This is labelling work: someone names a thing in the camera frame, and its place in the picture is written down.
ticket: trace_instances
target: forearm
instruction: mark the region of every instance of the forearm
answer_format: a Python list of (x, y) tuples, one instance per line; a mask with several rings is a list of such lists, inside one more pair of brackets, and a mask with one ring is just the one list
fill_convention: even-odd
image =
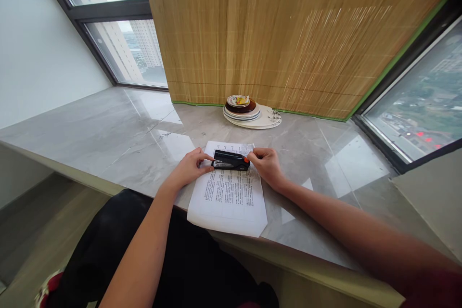
[(178, 188), (162, 185), (104, 294), (101, 308), (152, 307)]
[(430, 246), (342, 201), (287, 180), (275, 189), (340, 241), (362, 266), (404, 295), (407, 284), (426, 270), (461, 270)]

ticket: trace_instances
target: window frame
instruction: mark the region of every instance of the window frame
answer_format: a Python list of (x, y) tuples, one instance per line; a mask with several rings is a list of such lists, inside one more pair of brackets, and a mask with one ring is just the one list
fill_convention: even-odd
[(149, 0), (119, 0), (77, 6), (70, 0), (57, 1), (113, 86), (168, 91), (167, 87), (120, 82), (86, 27), (88, 23), (153, 20)]
[(372, 143), (384, 154), (399, 174), (404, 174), (433, 159), (462, 148), (462, 139), (456, 140), (417, 160), (408, 162), (399, 153), (399, 150), (386, 143), (386, 140), (376, 132), (374, 126), (363, 114), (389, 91), (390, 86), (403, 78), (406, 69), (413, 65), (424, 51), (432, 46), (460, 16), (462, 16), (462, 1), (448, 0), (352, 117), (353, 122), (370, 138)]

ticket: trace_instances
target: brown bowl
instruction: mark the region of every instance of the brown bowl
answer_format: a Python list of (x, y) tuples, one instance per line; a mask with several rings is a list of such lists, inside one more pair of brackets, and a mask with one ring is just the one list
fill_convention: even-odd
[(253, 101), (252, 99), (250, 99), (250, 102), (246, 107), (234, 107), (234, 106), (231, 106), (227, 102), (225, 104), (226, 109), (234, 113), (249, 113), (249, 112), (252, 112), (256, 106), (257, 106), (256, 102)]

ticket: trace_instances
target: printed document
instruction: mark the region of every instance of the printed document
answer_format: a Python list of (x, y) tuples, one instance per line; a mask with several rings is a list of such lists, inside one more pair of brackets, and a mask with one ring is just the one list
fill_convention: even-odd
[[(247, 156), (253, 144), (209, 141), (205, 153), (215, 150)], [(210, 166), (204, 160), (203, 166)], [(265, 200), (260, 175), (251, 163), (248, 171), (215, 169), (199, 177), (188, 207), (188, 221), (205, 229), (259, 237), (266, 227)]]

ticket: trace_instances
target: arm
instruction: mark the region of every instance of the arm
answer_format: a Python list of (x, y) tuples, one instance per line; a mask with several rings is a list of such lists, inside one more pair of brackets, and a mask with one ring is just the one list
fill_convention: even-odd
[(377, 278), (406, 296), (408, 283), (428, 270), (462, 272), (461, 267), (425, 243), (366, 212), (287, 180), (273, 149), (255, 148), (247, 156), (262, 178), (292, 200), (341, 242)]
[(101, 308), (153, 306), (173, 203), (184, 185), (213, 171), (213, 167), (198, 168), (204, 159), (213, 160), (200, 148), (186, 154), (161, 185), (112, 277)]

